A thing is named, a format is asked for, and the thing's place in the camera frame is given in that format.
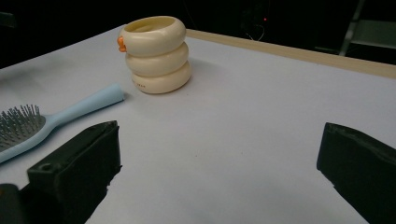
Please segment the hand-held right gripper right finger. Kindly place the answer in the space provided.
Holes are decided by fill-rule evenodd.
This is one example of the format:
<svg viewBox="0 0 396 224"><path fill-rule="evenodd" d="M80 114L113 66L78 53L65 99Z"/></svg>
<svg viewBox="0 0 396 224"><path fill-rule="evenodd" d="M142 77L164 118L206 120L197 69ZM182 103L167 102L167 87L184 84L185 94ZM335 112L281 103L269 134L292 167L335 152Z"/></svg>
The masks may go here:
<svg viewBox="0 0 396 224"><path fill-rule="evenodd" d="M395 148L366 133L326 123L317 169L369 224L396 224Z"/></svg>

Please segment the cream ringed duck cup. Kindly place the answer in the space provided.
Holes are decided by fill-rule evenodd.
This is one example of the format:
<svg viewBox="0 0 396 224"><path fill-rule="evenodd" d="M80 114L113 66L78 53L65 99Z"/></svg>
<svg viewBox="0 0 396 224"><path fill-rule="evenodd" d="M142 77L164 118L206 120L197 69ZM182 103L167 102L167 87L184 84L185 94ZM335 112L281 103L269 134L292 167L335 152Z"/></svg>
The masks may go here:
<svg viewBox="0 0 396 224"><path fill-rule="evenodd" d="M132 81L142 92L175 91L191 78L189 47L184 23L170 16L132 21L123 26L117 43L125 53Z"/></svg>

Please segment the pale lilac table mat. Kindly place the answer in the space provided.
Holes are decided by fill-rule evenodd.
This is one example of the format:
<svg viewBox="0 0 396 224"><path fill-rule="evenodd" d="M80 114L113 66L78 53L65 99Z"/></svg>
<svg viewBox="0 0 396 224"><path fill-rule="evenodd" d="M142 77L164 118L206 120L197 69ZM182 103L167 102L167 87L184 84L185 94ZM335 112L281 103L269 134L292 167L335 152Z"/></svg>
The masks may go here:
<svg viewBox="0 0 396 224"><path fill-rule="evenodd" d="M83 129L120 125L122 168L89 224L365 224L317 170L326 123L396 147L396 65L189 31L192 77L137 90L110 30L0 69L0 110L52 114L119 83L122 103L0 165L0 183Z"/></svg>

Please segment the light blue hairbrush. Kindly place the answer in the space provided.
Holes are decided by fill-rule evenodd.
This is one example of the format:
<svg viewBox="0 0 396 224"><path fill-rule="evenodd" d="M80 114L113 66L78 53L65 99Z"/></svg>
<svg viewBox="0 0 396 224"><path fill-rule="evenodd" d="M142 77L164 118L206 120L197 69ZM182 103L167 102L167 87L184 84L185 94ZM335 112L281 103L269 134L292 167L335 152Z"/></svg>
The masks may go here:
<svg viewBox="0 0 396 224"><path fill-rule="evenodd" d="M14 106L0 113L0 163L43 142L57 127L124 100L119 84L112 84L52 115L37 105Z"/></svg>

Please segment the grey metal shelf stand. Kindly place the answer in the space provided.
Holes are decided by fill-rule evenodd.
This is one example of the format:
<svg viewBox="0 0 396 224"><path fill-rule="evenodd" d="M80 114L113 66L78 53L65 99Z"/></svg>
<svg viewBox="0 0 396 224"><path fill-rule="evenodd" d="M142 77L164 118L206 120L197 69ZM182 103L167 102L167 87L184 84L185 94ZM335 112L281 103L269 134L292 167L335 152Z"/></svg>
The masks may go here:
<svg viewBox="0 0 396 224"><path fill-rule="evenodd" d="M315 49L340 56L358 48L396 50L396 0L326 0Z"/></svg>

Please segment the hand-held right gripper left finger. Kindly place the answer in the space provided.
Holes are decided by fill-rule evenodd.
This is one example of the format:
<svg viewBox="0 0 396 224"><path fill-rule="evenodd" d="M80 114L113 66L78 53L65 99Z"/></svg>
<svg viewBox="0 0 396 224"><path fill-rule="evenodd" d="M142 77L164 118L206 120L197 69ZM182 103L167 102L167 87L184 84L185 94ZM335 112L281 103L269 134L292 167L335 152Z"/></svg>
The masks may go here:
<svg viewBox="0 0 396 224"><path fill-rule="evenodd" d="M120 172L119 125L93 125L27 170L30 224L85 224Z"/></svg>

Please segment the dark device with red light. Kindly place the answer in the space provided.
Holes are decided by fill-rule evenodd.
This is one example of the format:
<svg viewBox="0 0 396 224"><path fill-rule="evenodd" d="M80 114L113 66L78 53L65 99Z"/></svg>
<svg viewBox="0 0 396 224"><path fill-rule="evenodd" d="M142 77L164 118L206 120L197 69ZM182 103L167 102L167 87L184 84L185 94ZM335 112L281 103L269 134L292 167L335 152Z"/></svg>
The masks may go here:
<svg viewBox="0 0 396 224"><path fill-rule="evenodd" d="M269 16L262 4L248 7L241 12L240 29L245 38L263 41L266 38Z"/></svg>

